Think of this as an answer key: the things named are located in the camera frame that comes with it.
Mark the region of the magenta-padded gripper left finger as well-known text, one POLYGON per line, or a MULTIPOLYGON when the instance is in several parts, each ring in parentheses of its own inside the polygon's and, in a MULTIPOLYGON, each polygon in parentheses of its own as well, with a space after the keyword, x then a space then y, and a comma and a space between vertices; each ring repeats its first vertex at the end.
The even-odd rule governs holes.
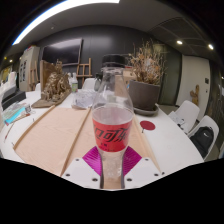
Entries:
POLYGON ((90 149, 83 157, 75 158, 62 177, 84 188, 103 188, 103 168, 97 147, 90 149))

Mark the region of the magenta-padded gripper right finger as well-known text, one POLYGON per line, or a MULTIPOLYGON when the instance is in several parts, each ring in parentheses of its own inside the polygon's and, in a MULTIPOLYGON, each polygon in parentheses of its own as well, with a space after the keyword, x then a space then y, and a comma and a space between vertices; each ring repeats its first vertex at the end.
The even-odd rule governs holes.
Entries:
POLYGON ((162 177, 161 172, 149 157, 141 157, 128 147, 123 155, 121 187, 133 189, 143 187, 162 177))

